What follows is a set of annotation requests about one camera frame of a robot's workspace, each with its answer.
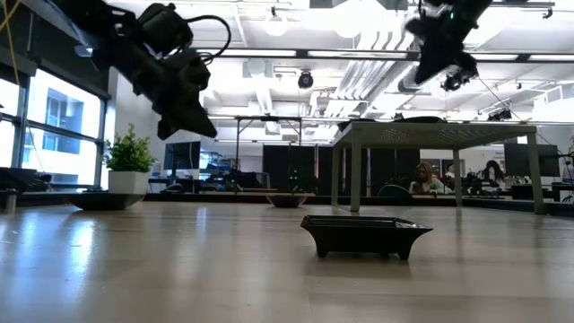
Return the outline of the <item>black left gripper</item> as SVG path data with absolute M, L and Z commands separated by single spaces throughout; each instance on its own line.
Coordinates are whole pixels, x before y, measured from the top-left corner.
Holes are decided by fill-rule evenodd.
M 129 76 L 134 93 L 143 94 L 161 116 L 157 136 L 166 140 L 179 130 L 215 138 L 217 130 L 198 94 L 209 83 L 209 70 L 198 52 L 188 48 L 159 60 L 146 58 Z

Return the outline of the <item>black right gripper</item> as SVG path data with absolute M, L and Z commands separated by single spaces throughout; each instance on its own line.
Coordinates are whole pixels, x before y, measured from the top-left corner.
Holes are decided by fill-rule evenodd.
M 453 65 L 456 58 L 468 58 L 464 40 L 471 31 L 471 7 L 448 6 L 435 15 L 421 9 L 406 24 L 420 41 L 420 59 L 414 82 L 422 84 Z

